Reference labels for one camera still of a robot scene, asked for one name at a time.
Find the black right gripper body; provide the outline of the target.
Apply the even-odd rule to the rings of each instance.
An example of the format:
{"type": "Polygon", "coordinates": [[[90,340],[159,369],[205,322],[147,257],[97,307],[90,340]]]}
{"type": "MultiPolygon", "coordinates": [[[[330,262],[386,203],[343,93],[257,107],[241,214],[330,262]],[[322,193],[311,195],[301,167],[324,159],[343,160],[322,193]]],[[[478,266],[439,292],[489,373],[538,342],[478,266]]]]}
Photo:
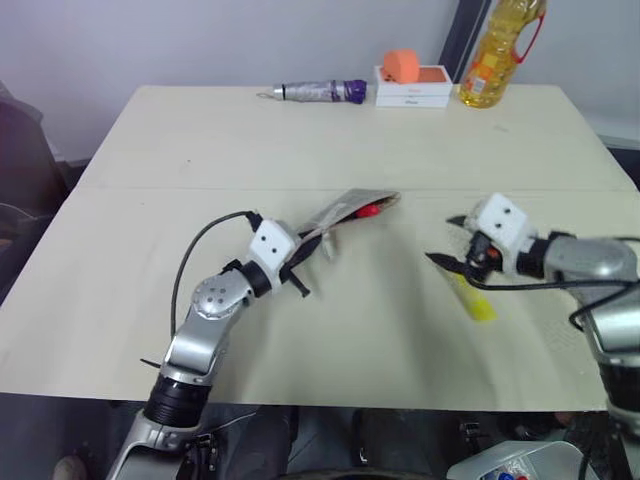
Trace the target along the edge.
{"type": "Polygon", "coordinates": [[[486,281],[494,272],[503,272],[503,256],[491,239],[475,232],[470,240],[463,274],[467,280],[486,281]]]}

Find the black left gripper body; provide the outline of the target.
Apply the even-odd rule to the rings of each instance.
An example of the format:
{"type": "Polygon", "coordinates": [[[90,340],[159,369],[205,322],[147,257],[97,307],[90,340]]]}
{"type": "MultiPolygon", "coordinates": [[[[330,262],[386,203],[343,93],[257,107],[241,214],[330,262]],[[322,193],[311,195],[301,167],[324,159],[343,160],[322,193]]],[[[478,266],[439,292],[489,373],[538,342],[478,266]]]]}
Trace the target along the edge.
{"type": "Polygon", "coordinates": [[[304,245],[301,245],[288,260],[286,260],[279,271],[279,280],[282,284],[290,282],[292,284],[301,284],[300,279],[296,276],[293,269],[305,259],[304,245]]]}

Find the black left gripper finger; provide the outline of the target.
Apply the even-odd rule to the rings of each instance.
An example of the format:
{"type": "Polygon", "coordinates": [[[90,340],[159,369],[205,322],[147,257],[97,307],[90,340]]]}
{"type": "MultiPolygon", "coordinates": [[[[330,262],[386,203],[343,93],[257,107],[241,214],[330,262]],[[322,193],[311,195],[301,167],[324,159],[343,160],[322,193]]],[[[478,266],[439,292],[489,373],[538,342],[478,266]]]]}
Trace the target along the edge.
{"type": "Polygon", "coordinates": [[[305,262],[323,241],[323,232],[307,232],[306,236],[301,239],[301,243],[294,254],[294,265],[305,262]]]}
{"type": "Polygon", "coordinates": [[[309,288],[297,277],[294,272],[284,272],[280,274],[280,280],[282,284],[290,283],[300,293],[302,298],[306,298],[311,291],[309,288]]]}

